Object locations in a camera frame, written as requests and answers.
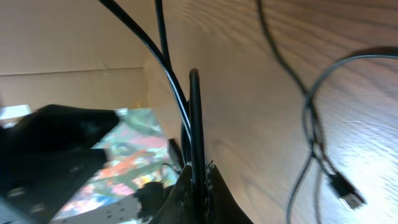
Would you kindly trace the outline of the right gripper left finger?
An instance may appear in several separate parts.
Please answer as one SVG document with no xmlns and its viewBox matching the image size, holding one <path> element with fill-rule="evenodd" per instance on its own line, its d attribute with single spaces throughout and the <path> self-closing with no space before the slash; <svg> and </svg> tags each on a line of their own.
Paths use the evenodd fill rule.
<svg viewBox="0 0 398 224">
<path fill-rule="evenodd" d="M 185 166 L 169 197 L 149 224 L 192 224 L 192 167 Z"/>
</svg>

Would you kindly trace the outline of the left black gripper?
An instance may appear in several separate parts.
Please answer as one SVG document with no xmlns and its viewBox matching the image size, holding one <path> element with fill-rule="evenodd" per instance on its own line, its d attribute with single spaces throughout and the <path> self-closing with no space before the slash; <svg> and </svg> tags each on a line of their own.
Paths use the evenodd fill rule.
<svg viewBox="0 0 398 224">
<path fill-rule="evenodd" d="M 47 105 L 1 128 L 1 223 L 49 223 L 108 161 L 113 110 Z"/>
</svg>

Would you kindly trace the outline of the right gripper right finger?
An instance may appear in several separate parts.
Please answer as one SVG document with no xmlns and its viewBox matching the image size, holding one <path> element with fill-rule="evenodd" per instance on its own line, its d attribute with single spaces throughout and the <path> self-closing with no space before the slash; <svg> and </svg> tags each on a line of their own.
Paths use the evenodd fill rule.
<svg viewBox="0 0 398 224">
<path fill-rule="evenodd" d="M 253 224 L 235 201 L 219 169 L 213 162 L 205 163 L 204 223 Z"/>
</svg>

